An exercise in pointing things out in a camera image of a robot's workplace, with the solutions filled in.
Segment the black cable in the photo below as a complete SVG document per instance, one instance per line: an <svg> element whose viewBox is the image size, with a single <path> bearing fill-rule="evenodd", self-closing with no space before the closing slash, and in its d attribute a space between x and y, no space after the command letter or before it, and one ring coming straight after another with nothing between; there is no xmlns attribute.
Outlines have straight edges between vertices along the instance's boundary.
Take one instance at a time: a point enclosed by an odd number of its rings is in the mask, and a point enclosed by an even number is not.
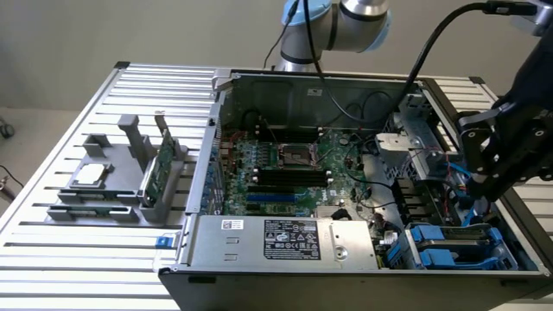
<svg viewBox="0 0 553 311"><path fill-rule="evenodd" d="M262 112L258 108L250 108L246 109L243 112L243 116L240 117L240 125L239 125L239 129L246 130L246 117L255 112L258 114L258 116L262 116Z"/></svg>
<svg viewBox="0 0 553 311"><path fill-rule="evenodd" d="M488 201L488 207L486 208L486 214L491 214L492 212L492 201Z"/></svg>
<svg viewBox="0 0 553 311"><path fill-rule="evenodd" d="M379 208L382 208L382 207L384 207L384 206L388 206L388 205L396 204L396 201L394 201L394 202L388 202L388 203L382 204L382 205L379 205L379 206L370 206L370 205L364 204L363 202L359 202L359 203L362 204L362 206L363 206L363 207L367 207L368 209L379 209Z"/></svg>
<svg viewBox="0 0 553 311"><path fill-rule="evenodd" d="M402 234L403 229L398 227L398 225L394 222L390 222L388 220L384 221L384 227L390 225L392 227L392 230L396 230L399 234Z"/></svg>
<svg viewBox="0 0 553 311"><path fill-rule="evenodd" d="M410 92L410 90L414 86L415 79L418 78L419 72L422 71L424 61L427 60L431 49L435 46L436 40L439 39L443 31L446 30L446 28L448 27L451 22L459 16L466 14L467 12L482 11L484 9L487 9L487 4L486 3L471 3L468 5L464 5L462 8L458 8L458 10L455 10L452 13L450 13L447 18L444 18L444 20L439 24L438 28L432 32L432 35L431 35L430 39L427 40L427 43L424 44L422 53L419 54L418 61L415 62L412 71L410 73L410 76L407 77L406 85L404 85L404 88L402 90L400 96L398 97L398 99L396 99L396 101L395 101L395 103L391 107L391 110L388 111L388 114L392 113L394 110L400 106L402 101L404 100L404 97L407 96L407 94L408 94L408 92Z"/></svg>
<svg viewBox="0 0 553 311"><path fill-rule="evenodd" d="M283 40L284 33L287 32L287 29L288 29L288 26L291 25L291 22L292 22L292 19L288 20L287 24L284 25L283 32L280 33L279 39L276 39L276 42L275 42L274 46L271 47L270 52L267 53L266 61L263 62L263 69L267 68L267 61L270 60L271 54L274 53L274 50L275 50L275 47L278 47L280 40Z"/></svg>
<svg viewBox="0 0 553 311"><path fill-rule="evenodd" d="M334 220L340 220L343 218L347 218L348 220L352 220L352 216L348 213L347 209L339 209L336 212L331 215L331 218Z"/></svg>
<svg viewBox="0 0 553 311"><path fill-rule="evenodd" d="M360 111L363 113L362 105L356 102L352 102L350 105L347 105L346 110L348 110L348 108L354 107L354 106L360 108ZM344 116L344 114L340 113L331 121L328 121L326 124L323 124L323 127L326 128L326 127L331 126L340 119L342 116Z"/></svg>
<svg viewBox="0 0 553 311"><path fill-rule="evenodd" d="M270 53L267 53L266 56L266 61L263 62L263 69L267 68L267 61L271 57L271 54L274 53L275 47L278 47L280 40L283 40L284 37L284 33L287 32L288 26L291 25L292 22L292 17L296 15L296 11L298 11L298 6L299 6L299 2L300 0L296 0L291 6L291 9L288 11L288 18L287 18L287 23L284 24L284 28L283 28L283 32L280 33L279 39L276 39L276 42L270 50Z"/></svg>
<svg viewBox="0 0 553 311"><path fill-rule="evenodd" d="M427 181L438 181L443 184L446 184L446 186L448 186L450 188L452 188L454 190L459 190L459 187L451 183L450 181L444 180L444 179L426 179Z"/></svg>
<svg viewBox="0 0 553 311"><path fill-rule="evenodd" d="M26 187L25 184L18 180L18 178L14 177L14 175L10 172L10 169L5 165L0 165L0 167L7 171L10 177L14 179L14 181L22 186L22 188L25 188Z"/></svg>
<svg viewBox="0 0 553 311"><path fill-rule="evenodd" d="M386 183L380 183L379 181L362 180L362 179L356 178L352 175L352 173L350 172L348 166L346 165L346 160L348 159L350 153L352 152L352 150L354 150L354 148L356 146L358 146L356 144L352 145L352 148L350 148L348 152L346 153L346 157L344 157L344 171L346 171L347 175L350 176L351 179L354 179L355 181L359 181L360 183L368 183L368 184L374 184L374 185L382 185L382 186L387 187L390 190L392 190L392 187L390 185L387 185Z"/></svg>
<svg viewBox="0 0 553 311"><path fill-rule="evenodd" d="M366 100L363 101L363 105L362 105L362 119L366 119L366 106L367 106L367 101L370 101L371 97L374 97L375 95L379 95L379 94L384 95L388 98L390 102L392 102L392 96L387 92L384 92L384 91L371 92L370 95L367 95ZM384 119L386 117L388 117L388 113L387 113L387 115L384 115L383 117L378 118L374 121L376 122L376 121Z"/></svg>
<svg viewBox="0 0 553 311"><path fill-rule="evenodd" d="M368 123L366 120L363 120L362 118L355 117L354 115L351 115L348 113L348 111L343 108L343 106L340 106L335 95L331 92L331 88L327 84L326 81L326 76L323 73L323 69L322 66L319 65L319 60L318 60L318 55L315 53L315 43L314 43L314 34L311 32L311 20L310 20L310 3L308 0L304 0L304 15L306 15L306 26L307 26L307 32L308 32L308 41L310 41L310 50L311 50L311 59L314 60L314 64L315 64L315 68L318 70L318 76L319 79L322 80L322 84L323 84L323 88L327 92L327 95L331 97L332 103L335 103L335 106L338 107L338 109L342 111L342 113L352 120L355 120L359 123Z"/></svg>

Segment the power supply label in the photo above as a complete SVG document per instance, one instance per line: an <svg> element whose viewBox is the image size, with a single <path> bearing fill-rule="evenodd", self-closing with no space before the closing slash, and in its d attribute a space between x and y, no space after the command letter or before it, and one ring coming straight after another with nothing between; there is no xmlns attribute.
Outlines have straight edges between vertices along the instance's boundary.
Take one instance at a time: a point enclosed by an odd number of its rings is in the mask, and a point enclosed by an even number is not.
<svg viewBox="0 0 553 311"><path fill-rule="evenodd" d="M266 220L264 256L267 259L320 260L318 222Z"/></svg>

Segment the white wall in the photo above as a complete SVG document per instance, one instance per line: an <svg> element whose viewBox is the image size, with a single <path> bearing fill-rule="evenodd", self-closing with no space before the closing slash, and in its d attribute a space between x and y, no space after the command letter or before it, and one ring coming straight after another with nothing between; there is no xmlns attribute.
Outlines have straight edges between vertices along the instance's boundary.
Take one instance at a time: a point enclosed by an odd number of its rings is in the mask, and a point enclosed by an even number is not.
<svg viewBox="0 0 553 311"><path fill-rule="evenodd" d="M0 108L0 115L17 129L14 137L0 137L0 164L23 184L35 174L78 114L79 111ZM13 180L9 180L9 186L17 194L22 190ZM10 203L0 200L0 216L9 206Z"/></svg>
<svg viewBox="0 0 553 311"><path fill-rule="evenodd" d="M407 73L438 23L471 1L390 2L384 46L366 54L327 52L328 70ZM283 3L0 0L0 106L81 109L118 60L262 67ZM479 75L504 93L535 42L510 17L471 13L446 31L423 73Z"/></svg>

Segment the blue tab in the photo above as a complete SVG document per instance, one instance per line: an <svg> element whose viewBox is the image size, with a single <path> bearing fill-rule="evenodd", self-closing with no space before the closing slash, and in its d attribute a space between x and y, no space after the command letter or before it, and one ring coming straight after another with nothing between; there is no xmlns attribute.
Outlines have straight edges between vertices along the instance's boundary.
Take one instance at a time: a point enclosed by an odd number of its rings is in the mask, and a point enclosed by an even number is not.
<svg viewBox="0 0 553 311"><path fill-rule="evenodd" d="M174 238L169 236L159 236L157 240L157 249L173 249L174 248Z"/></svg>
<svg viewBox="0 0 553 311"><path fill-rule="evenodd" d="M462 227L467 227L468 225L471 225L471 219L474 219L475 217L475 206L471 208L467 216L466 216L466 220L462 224Z"/></svg>
<svg viewBox="0 0 553 311"><path fill-rule="evenodd" d="M396 257L398 253L400 252L402 247L400 247L400 243L396 242L396 245L394 246L394 248L388 251L388 262L392 262L394 258Z"/></svg>
<svg viewBox="0 0 553 311"><path fill-rule="evenodd" d="M423 234L422 234L422 226L416 226L414 229L411 229L414 240L416 243L423 241Z"/></svg>
<svg viewBox="0 0 553 311"><path fill-rule="evenodd" d="M503 241L503 235L500 233L500 230L498 228L492 228L488 230L488 235L491 236L491 238L494 239L494 241L496 243Z"/></svg>
<svg viewBox="0 0 553 311"><path fill-rule="evenodd" d="M423 265L428 268L444 269L456 267L451 251L447 249L427 249L419 254L422 255Z"/></svg>
<svg viewBox="0 0 553 311"><path fill-rule="evenodd" d="M442 228L438 225L420 225L418 228L422 230L423 239L426 240L444 240L444 234Z"/></svg>

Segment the aluminum table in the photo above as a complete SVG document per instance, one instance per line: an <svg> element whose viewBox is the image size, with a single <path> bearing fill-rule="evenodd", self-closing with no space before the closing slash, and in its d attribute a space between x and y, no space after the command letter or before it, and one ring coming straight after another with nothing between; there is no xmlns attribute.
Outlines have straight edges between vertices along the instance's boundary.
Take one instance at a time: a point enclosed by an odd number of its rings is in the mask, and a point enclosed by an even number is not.
<svg viewBox="0 0 553 311"><path fill-rule="evenodd" d="M210 68L141 63L115 68L110 73L0 218L2 310L179 309L154 272L158 252L154 245L158 236L180 230L179 221L214 103L214 73L215 69ZM459 111L491 107L496 96L486 84L478 84L470 78L432 78ZM49 206L58 200L58 190L67 184L86 155L82 144L87 134L106 133L113 143L129 143L118 120L123 113L134 113L141 118L142 133L159 144L162 136L154 114L161 110L166 111L171 133L191 148L167 227L43 224ZM532 179L516 191L553 238L553 183ZM162 261L174 256L174 250L165 250ZM534 304L536 301L516 303ZM553 295L540 303L553 303Z"/></svg>

